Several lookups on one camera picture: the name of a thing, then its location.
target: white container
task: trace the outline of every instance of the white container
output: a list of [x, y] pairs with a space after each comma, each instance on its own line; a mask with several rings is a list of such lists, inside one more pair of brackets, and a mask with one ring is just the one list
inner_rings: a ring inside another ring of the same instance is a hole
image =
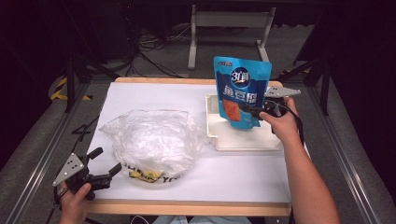
[[261, 127], [251, 130], [235, 129], [219, 115], [218, 96], [206, 95], [207, 136], [218, 151], [281, 150], [283, 145], [271, 131], [271, 125], [260, 121]]

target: crumpled plastic bag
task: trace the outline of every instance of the crumpled plastic bag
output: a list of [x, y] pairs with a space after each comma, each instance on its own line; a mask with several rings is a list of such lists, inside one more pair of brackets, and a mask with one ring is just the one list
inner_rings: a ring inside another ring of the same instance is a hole
[[187, 111], [132, 110], [99, 129], [129, 176], [149, 183], [180, 178], [208, 140]]

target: metal rail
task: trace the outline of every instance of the metal rail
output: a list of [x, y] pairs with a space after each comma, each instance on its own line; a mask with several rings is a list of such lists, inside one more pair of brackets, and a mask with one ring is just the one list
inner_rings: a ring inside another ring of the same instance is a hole
[[341, 170], [343, 171], [346, 178], [346, 182], [348, 183], [353, 197], [355, 198], [355, 201], [359, 209], [361, 210], [361, 214], [365, 223], [381, 224], [382, 222], [376, 214], [372, 203], [370, 202], [370, 199], [367, 195], [366, 190], [364, 189], [363, 184], [361, 183], [361, 179], [358, 173], [356, 172], [351, 160], [343, 149], [340, 139], [332, 125], [332, 121], [328, 116], [324, 116], [322, 113], [318, 93], [313, 87], [309, 87], [306, 89], [311, 100], [314, 102], [313, 105], [317, 110], [321, 121], [323, 122], [332, 140], [333, 153], [335, 155], [335, 158], [338, 160], [338, 163], [340, 164]]
[[40, 161], [38, 162], [35, 170], [30, 175], [29, 181], [26, 184], [20, 198], [17, 200], [14, 208], [12, 209], [10, 215], [7, 218], [6, 223], [19, 223], [24, 213], [26, 212], [30, 202], [35, 196], [35, 192], [40, 186], [41, 181], [44, 178], [47, 170], [50, 167], [50, 163], [58, 149], [59, 144], [61, 143], [62, 137], [64, 135], [64, 131], [67, 127], [67, 124], [70, 122], [70, 119], [73, 118], [76, 109], [78, 108], [79, 103], [81, 102], [82, 97], [84, 96], [85, 91], [88, 89], [88, 84], [81, 83], [78, 88], [77, 101], [70, 108], [68, 113], [64, 113], [58, 128], [55, 131], [55, 134], [52, 136], [49, 145], [43, 153]]

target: wooden table edge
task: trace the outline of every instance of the wooden table edge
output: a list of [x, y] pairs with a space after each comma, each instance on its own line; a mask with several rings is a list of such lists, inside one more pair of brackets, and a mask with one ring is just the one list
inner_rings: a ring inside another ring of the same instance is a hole
[[245, 216], [290, 215], [290, 203], [169, 202], [145, 200], [93, 200], [89, 213], [170, 216]]
[[162, 84], [195, 84], [215, 85], [215, 79], [171, 78], [171, 77], [118, 77], [115, 82], [122, 83], [162, 83]]

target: blue snack bag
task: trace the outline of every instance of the blue snack bag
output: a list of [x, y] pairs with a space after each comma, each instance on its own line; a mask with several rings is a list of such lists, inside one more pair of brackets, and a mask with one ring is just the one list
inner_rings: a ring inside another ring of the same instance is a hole
[[262, 107], [272, 65], [217, 56], [214, 58], [214, 68], [220, 116], [237, 129], [260, 127], [256, 118], [239, 109], [239, 104]]

